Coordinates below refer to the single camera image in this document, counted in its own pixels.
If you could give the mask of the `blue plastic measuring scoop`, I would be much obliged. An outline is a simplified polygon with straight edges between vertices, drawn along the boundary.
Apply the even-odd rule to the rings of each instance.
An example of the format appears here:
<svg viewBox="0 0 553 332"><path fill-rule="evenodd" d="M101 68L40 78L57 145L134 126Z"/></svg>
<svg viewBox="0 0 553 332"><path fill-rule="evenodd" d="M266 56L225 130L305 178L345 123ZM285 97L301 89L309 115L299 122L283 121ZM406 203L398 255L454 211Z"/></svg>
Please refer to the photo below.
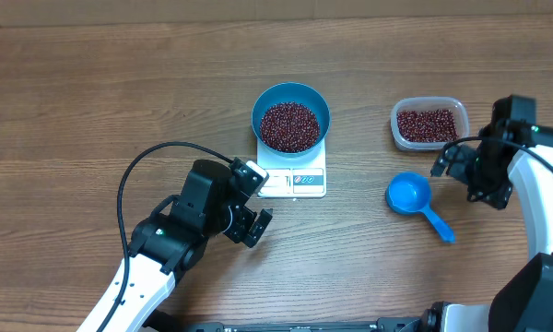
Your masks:
<svg viewBox="0 0 553 332"><path fill-rule="evenodd" d="M428 180L414 172L398 173L389 183L385 198L394 212L402 215L422 214L445 243L455 243L452 228L431 208L432 191Z"/></svg>

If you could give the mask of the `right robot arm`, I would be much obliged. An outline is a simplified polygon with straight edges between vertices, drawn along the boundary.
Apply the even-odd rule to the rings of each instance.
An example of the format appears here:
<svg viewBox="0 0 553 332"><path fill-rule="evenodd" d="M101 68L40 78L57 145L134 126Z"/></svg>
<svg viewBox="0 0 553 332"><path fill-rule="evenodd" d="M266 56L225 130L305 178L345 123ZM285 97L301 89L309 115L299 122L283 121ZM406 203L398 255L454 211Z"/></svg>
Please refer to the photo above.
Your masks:
<svg viewBox="0 0 553 332"><path fill-rule="evenodd" d="M444 145L431 175L465 184L470 202L504 209L520 200L528 263L489 305L443 304L433 331L553 331L553 128L536 121L535 100L495 101L490 123L474 136Z"/></svg>

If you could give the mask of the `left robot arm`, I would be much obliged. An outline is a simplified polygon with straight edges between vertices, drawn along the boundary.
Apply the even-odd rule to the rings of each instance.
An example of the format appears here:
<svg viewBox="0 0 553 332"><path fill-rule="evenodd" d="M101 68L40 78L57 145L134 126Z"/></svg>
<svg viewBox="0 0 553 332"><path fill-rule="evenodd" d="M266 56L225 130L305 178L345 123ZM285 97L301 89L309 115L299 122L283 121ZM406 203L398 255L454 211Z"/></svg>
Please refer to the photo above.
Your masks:
<svg viewBox="0 0 553 332"><path fill-rule="evenodd" d="M137 331L203 257L208 241L225 234L254 247L272 212L245 204L269 174L255 162L224 166L196 160L182 191L137 224L114 279L81 324L82 331Z"/></svg>

